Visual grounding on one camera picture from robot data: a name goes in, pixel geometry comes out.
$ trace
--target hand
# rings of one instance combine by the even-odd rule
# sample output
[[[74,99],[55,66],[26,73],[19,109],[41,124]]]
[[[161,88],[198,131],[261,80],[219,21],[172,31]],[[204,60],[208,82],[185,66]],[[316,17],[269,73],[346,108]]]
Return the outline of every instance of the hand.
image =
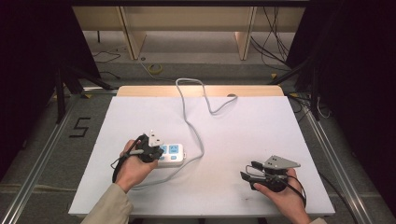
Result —
[[[288,175],[297,178],[297,174],[294,169],[289,169]],[[297,180],[289,178],[288,183],[301,192],[302,189]],[[311,219],[305,212],[303,200],[301,200],[300,196],[290,188],[285,188],[284,190],[276,193],[259,183],[255,183],[253,187],[273,201],[280,213],[282,213],[292,223],[307,224],[311,222]]]
[[[121,152],[120,157],[128,151],[134,140],[129,140]],[[136,156],[130,156],[121,166],[117,174],[116,184],[118,184],[123,191],[128,192],[133,186],[140,184],[148,174],[158,166],[158,160],[144,163]]]

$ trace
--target aluminum rail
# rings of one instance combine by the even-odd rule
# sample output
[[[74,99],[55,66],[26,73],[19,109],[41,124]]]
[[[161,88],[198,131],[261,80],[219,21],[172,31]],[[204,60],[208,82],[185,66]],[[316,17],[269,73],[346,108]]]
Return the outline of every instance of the aluminum rail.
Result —
[[[70,98],[70,102],[67,105],[66,113],[64,114],[63,119],[55,125],[49,140],[47,141],[46,145],[44,146],[42,152],[38,156],[35,165],[27,176],[25,182],[21,186],[18,194],[13,199],[12,203],[10,204],[8,210],[6,211],[6,215],[2,219],[2,224],[8,223],[16,223],[21,216],[24,206],[27,204],[27,201],[32,194],[35,185],[44,171],[46,167],[47,161],[50,159],[50,155],[52,151],[55,149],[58,140],[64,130],[65,124],[69,121],[70,114],[73,111],[74,106],[79,100],[80,95],[72,95]]]
[[[327,160],[332,167],[332,171],[334,172],[357,221],[361,224],[374,223],[370,218],[370,215],[368,214],[367,209],[361,200],[361,197],[359,196],[359,193],[356,191],[352,181],[347,175],[346,170],[338,159],[338,156],[335,153],[334,148],[327,137],[327,134],[321,126],[320,121],[316,121],[311,112],[309,112],[307,116],[309,123],[311,124],[311,127],[320,142],[323,152],[325,153]]]

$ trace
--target white tabletop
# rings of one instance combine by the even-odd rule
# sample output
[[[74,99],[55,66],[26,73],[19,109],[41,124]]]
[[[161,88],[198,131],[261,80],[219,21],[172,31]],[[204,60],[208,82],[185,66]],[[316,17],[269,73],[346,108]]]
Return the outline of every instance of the white tabletop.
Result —
[[[230,98],[210,97],[212,109]],[[201,135],[205,155],[170,181],[131,190],[134,217],[272,217],[275,206],[242,180],[251,161],[277,155],[296,161],[310,215],[334,210],[305,144],[287,97],[239,97],[218,115],[209,114],[203,97],[186,98],[187,119]],[[200,154],[197,138],[185,123],[179,97],[114,97],[69,214],[87,215],[111,184],[110,164],[129,139],[153,130],[165,144],[180,143],[187,161]],[[154,170],[146,183],[166,178],[174,168]]]

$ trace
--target metal frame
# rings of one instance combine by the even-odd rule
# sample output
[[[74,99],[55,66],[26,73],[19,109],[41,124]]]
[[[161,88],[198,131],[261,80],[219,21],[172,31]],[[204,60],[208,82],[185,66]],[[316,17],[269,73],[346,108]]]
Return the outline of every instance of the metal frame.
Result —
[[[72,0],[81,7],[308,7],[334,6],[335,0]]]
[[[356,191],[355,187],[352,184],[352,181],[350,180],[346,170],[344,169],[344,166],[338,159],[338,156],[334,151],[334,148],[332,147],[332,144],[330,143],[327,134],[322,128],[320,121],[316,121],[315,117],[312,115],[311,112],[307,114],[307,117],[309,123],[311,124],[312,130],[315,132],[315,135],[320,142],[323,152],[325,153],[326,158],[330,163],[330,166],[332,167],[332,171],[334,172],[335,177],[337,178],[337,181],[342,191],[344,192],[356,219],[361,224],[374,223],[370,215],[368,214],[367,209],[361,197],[359,196],[359,193]]]
[[[35,184],[43,173],[44,168],[46,167],[46,164],[50,159],[50,155],[55,149],[58,140],[64,130],[64,127],[69,121],[70,114],[72,113],[73,108],[78,102],[79,98],[79,95],[73,95],[71,97],[70,103],[66,108],[64,118],[59,123],[55,124],[55,128],[53,129],[49,140],[44,146],[42,152],[38,156],[38,159],[35,162],[32,171],[27,176],[25,182],[20,188],[20,191],[18,192],[17,196],[14,198],[8,210],[6,211],[6,215],[3,217],[2,224],[17,223],[23,211],[23,208],[27,204],[27,201],[29,200],[32,191],[35,188]]]

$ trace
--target jacket sleeve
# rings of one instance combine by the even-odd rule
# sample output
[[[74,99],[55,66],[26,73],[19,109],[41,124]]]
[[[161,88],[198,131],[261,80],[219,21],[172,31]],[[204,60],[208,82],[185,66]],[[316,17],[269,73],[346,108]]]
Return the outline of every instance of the jacket sleeve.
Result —
[[[311,222],[310,224],[326,224],[327,222],[324,220],[324,219],[322,219],[322,218],[317,218],[317,219],[315,219],[313,222]]]
[[[84,218],[84,224],[125,223],[134,207],[125,192],[117,184],[111,184],[91,212]]]

